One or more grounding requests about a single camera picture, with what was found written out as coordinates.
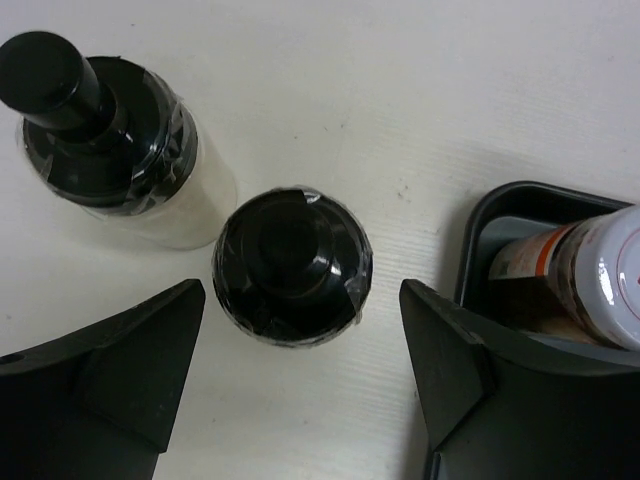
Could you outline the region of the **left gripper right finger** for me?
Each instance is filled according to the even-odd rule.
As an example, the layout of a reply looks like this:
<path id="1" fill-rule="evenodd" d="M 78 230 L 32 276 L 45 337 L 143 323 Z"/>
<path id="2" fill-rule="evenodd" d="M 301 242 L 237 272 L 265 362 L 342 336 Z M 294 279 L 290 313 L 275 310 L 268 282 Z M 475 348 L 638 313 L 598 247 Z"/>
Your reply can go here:
<path id="1" fill-rule="evenodd" d="M 429 479 L 635 479 L 639 357 L 540 341 L 403 281 Z"/>

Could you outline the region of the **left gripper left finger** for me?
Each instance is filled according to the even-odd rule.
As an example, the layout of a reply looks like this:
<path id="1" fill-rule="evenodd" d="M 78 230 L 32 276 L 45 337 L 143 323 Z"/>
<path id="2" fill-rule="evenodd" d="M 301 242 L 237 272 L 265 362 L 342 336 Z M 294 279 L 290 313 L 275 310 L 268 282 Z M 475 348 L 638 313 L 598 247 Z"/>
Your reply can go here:
<path id="1" fill-rule="evenodd" d="M 2 478 L 152 478 L 170 442 L 205 299 L 199 280 L 185 280 L 2 356 Z"/>

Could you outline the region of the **black-cap brown spice bottle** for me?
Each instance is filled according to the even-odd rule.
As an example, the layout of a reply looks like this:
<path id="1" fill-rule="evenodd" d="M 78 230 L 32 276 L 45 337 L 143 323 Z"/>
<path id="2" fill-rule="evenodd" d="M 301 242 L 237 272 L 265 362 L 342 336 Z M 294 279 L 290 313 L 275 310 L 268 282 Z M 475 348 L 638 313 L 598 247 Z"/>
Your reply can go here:
<path id="1" fill-rule="evenodd" d="M 320 191 L 275 188 L 226 221 L 211 261 L 217 300 L 245 334 L 309 348 L 360 322 L 373 277 L 367 234 Z"/>

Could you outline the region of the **black-cap white powder bottle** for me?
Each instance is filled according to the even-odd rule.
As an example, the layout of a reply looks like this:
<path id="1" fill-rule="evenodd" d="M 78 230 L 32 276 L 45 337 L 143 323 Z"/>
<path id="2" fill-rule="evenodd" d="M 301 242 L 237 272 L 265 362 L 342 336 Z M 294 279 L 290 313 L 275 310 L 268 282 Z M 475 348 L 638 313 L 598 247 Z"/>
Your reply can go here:
<path id="1" fill-rule="evenodd" d="M 192 250 L 214 242 L 236 208 L 210 133 L 137 63 L 25 32 L 2 45 L 1 100 L 20 115 L 18 144 L 40 181 L 116 228 Z"/>

